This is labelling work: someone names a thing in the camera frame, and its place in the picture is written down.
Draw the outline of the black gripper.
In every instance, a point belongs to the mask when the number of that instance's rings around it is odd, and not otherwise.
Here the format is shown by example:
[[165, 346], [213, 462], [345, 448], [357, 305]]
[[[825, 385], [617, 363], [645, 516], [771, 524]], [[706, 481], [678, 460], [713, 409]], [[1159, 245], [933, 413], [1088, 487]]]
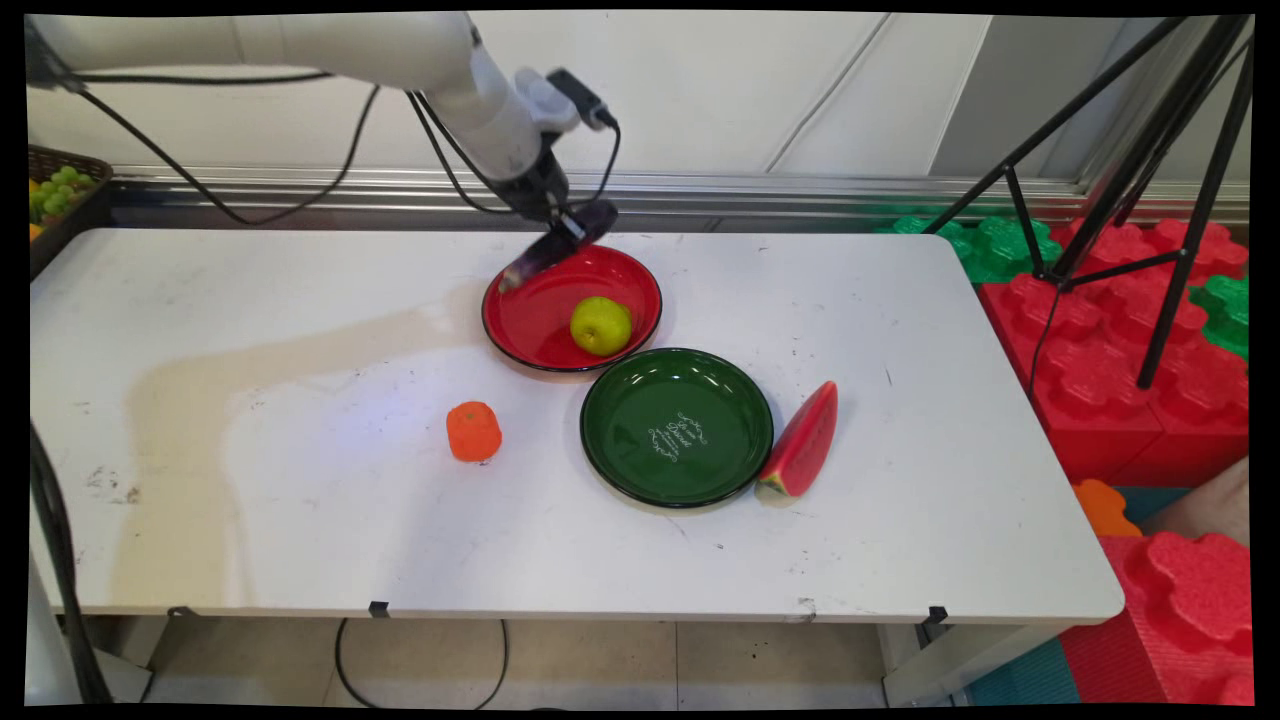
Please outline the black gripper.
[[552, 149], [541, 149], [521, 176], [497, 181], [495, 196], [527, 220], [550, 223], [547, 238], [553, 249], [576, 249], [579, 240], [594, 236], [594, 202], [566, 205], [570, 183]]

